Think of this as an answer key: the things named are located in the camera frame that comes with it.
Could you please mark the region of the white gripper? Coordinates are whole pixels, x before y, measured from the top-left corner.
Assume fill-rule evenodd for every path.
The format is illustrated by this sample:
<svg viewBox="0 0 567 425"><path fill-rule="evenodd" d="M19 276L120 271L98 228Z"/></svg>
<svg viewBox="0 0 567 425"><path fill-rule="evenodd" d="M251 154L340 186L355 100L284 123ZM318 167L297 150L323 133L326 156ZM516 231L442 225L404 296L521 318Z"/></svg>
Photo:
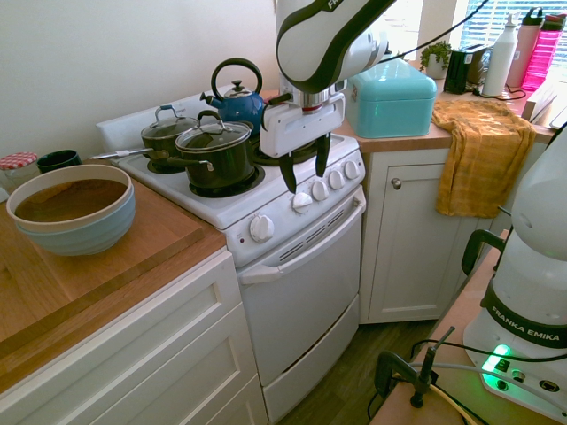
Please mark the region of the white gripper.
<svg viewBox="0 0 567 425"><path fill-rule="evenodd" d="M296 177L292 151L315 139L315 173L323 177L330 153L330 132L345 119L346 98L341 91L328 88L308 94L293 86L281 86L282 103L266 106L260 129L260 149L278 165L287 189L295 194Z"/></svg>

